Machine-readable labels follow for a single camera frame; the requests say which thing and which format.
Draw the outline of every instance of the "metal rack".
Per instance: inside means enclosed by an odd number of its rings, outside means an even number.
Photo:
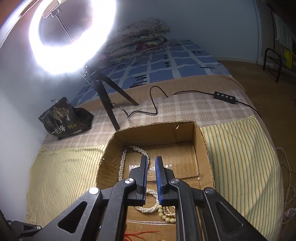
[[[293,81],[287,80],[286,78],[281,77],[283,75],[293,77],[290,74],[283,73],[282,72],[282,68],[287,69],[290,72],[293,72],[295,74],[296,74],[296,71],[295,70],[292,70],[291,68],[289,68],[288,66],[286,66],[285,64],[283,64],[283,61],[281,59],[280,54],[275,51],[275,41],[276,41],[276,33],[275,33],[275,31],[276,31],[276,26],[275,26],[275,21],[274,21],[274,16],[273,16],[272,11],[270,11],[270,13],[271,13],[272,27],[273,27],[273,34],[274,34],[274,36],[273,36],[274,37],[274,45],[273,45],[273,49],[271,49],[271,48],[266,48],[265,49],[263,70],[267,70],[269,73],[271,73],[276,78],[276,83],[278,83],[279,80],[284,80],[284,81],[288,81],[290,83],[296,84],[296,82],[293,82]],[[274,57],[272,57],[270,55],[268,55],[268,52],[269,51],[271,51],[275,55],[277,55],[278,59],[277,58],[274,58]],[[267,58],[271,59],[276,65],[279,66],[277,70],[266,67],[266,60],[267,60]]]

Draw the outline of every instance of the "led ring light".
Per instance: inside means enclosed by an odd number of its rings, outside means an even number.
[[[52,74],[74,72],[83,66],[106,41],[115,15],[115,0],[91,0],[92,25],[74,43],[62,47],[44,46],[39,38],[39,22],[52,0],[38,6],[29,29],[31,48],[45,70]]]

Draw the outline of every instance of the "light stand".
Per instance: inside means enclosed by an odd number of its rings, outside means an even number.
[[[139,105],[132,97],[130,97],[122,88],[120,88],[117,84],[115,84],[109,77],[103,75],[100,70],[94,71],[90,65],[86,66],[85,68],[85,78],[91,84],[93,83],[92,87],[98,93],[100,100],[115,128],[116,131],[120,129],[119,124],[116,120],[116,117],[112,111],[113,104],[107,94],[107,91],[102,83],[104,81],[108,84],[111,88],[116,90],[119,94],[121,94],[124,98],[126,98],[130,103],[134,106]]]

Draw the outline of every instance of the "pearl necklace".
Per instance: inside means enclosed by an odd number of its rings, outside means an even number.
[[[141,153],[142,155],[147,157],[148,160],[148,167],[149,167],[149,156],[147,154],[146,151],[144,151],[143,149],[133,146],[133,145],[129,145],[123,152],[122,152],[122,156],[121,156],[121,161],[120,161],[120,166],[119,166],[119,172],[118,172],[118,181],[121,181],[123,179],[123,170],[124,170],[124,163],[126,160],[126,152],[128,149],[132,149],[134,151],[137,151],[139,153]],[[169,218],[170,217],[176,217],[175,213],[172,213],[170,211],[170,209],[168,207],[162,207],[161,205],[159,205],[159,200],[158,200],[158,195],[157,195],[157,191],[152,190],[152,189],[147,189],[146,193],[148,194],[152,194],[155,199],[156,199],[156,203],[154,206],[146,208],[146,207],[136,207],[136,209],[142,213],[153,213],[154,211],[156,211],[158,209],[159,212],[159,216],[164,219],[166,222],[171,222],[174,223],[176,222],[175,218]]]

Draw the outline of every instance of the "beige plaid blanket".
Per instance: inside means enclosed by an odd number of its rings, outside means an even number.
[[[239,90],[227,91],[226,94],[236,96],[237,100],[246,103],[246,99]],[[254,111],[245,105],[229,104],[216,100],[213,96],[202,93],[185,93],[154,99],[158,109],[158,115],[145,115],[136,113],[127,119],[119,108],[113,112],[121,129],[133,126],[148,125],[158,122],[194,121],[198,126],[209,126],[230,121],[236,121],[254,114]],[[139,106],[123,105],[128,113],[134,110],[155,112],[151,100],[141,103]],[[92,129],[79,135],[62,140],[57,140],[52,135],[47,135],[44,146],[52,151],[63,148],[78,148],[85,146],[102,145],[108,143],[115,129],[105,110],[92,111],[95,116]]]

